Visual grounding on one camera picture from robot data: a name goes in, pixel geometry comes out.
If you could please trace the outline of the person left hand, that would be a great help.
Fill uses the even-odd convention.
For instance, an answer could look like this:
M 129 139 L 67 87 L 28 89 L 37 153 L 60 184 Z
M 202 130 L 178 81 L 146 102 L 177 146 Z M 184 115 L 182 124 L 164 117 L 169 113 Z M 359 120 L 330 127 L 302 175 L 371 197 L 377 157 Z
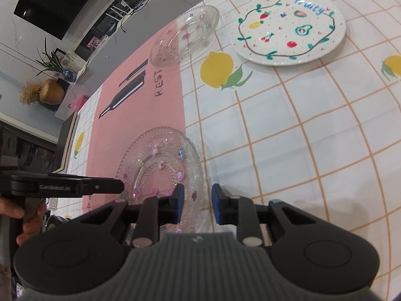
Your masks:
M 0 209 L 1 215 L 14 219 L 22 219 L 25 215 L 23 208 L 4 198 L 1 198 Z M 35 215 L 23 224 L 22 233 L 16 238 L 16 242 L 19 246 L 41 232 L 41 224 L 45 212 L 46 203 L 41 201 L 37 207 Z

